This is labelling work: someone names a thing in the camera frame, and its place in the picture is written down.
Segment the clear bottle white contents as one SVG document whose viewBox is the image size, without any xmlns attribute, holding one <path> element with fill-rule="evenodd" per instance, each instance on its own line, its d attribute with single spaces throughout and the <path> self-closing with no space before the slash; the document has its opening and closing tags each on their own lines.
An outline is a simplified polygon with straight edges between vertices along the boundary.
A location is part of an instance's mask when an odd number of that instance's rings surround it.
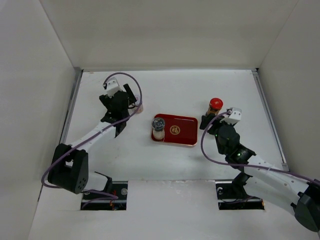
<svg viewBox="0 0 320 240">
<path fill-rule="evenodd" d="M 165 120 L 161 117 L 156 117 L 151 122 L 152 136 L 156 141 L 163 141 L 165 138 Z"/>
</svg>

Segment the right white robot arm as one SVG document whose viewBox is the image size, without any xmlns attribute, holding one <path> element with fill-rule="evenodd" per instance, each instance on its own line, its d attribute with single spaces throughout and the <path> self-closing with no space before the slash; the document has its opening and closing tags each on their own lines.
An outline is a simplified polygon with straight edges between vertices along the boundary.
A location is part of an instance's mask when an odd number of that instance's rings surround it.
<svg viewBox="0 0 320 240">
<path fill-rule="evenodd" d="M 306 229 L 320 230 L 320 182 L 285 171 L 264 161 L 253 150 L 240 143 L 235 125 L 241 120 L 239 111 L 228 109 L 211 113 L 200 124 L 203 134 L 214 136 L 218 153 L 224 161 L 204 157 L 212 163 L 239 171 L 232 181 L 232 192 L 238 198 L 256 197 L 267 200 L 290 213 Z"/>
</svg>

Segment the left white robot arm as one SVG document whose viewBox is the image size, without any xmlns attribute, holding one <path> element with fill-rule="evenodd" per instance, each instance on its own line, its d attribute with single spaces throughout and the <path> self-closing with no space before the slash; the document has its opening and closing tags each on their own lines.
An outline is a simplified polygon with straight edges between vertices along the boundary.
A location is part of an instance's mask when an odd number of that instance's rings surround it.
<svg viewBox="0 0 320 240">
<path fill-rule="evenodd" d="M 130 106 L 137 99 L 128 84 L 120 86 L 116 80 L 107 84 L 106 94 L 99 96 L 107 109 L 95 128 L 71 144 L 61 143 L 54 151 L 47 181 L 57 188 L 74 194 L 95 191 L 100 199 L 112 195 L 112 179 L 89 168 L 89 152 L 115 139 L 126 127 Z"/>
</svg>

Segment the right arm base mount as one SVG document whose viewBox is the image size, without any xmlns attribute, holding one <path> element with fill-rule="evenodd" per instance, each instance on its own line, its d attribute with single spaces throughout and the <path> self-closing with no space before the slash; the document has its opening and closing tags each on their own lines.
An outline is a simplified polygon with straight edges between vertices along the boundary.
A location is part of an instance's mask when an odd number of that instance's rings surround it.
<svg viewBox="0 0 320 240">
<path fill-rule="evenodd" d="M 235 210 L 264 210 L 261 198 L 250 196 L 244 186 L 249 176 L 239 173 L 234 179 L 218 180 L 215 182 L 218 208 L 221 211 Z"/>
</svg>

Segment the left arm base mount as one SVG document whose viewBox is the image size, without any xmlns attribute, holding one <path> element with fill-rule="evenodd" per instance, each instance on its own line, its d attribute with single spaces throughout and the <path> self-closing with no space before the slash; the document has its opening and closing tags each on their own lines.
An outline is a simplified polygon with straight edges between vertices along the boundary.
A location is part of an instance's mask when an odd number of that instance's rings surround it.
<svg viewBox="0 0 320 240">
<path fill-rule="evenodd" d="M 85 192 L 82 195 L 81 211 L 125 211 L 127 209 L 128 182 L 114 181 L 107 194 Z"/>
</svg>

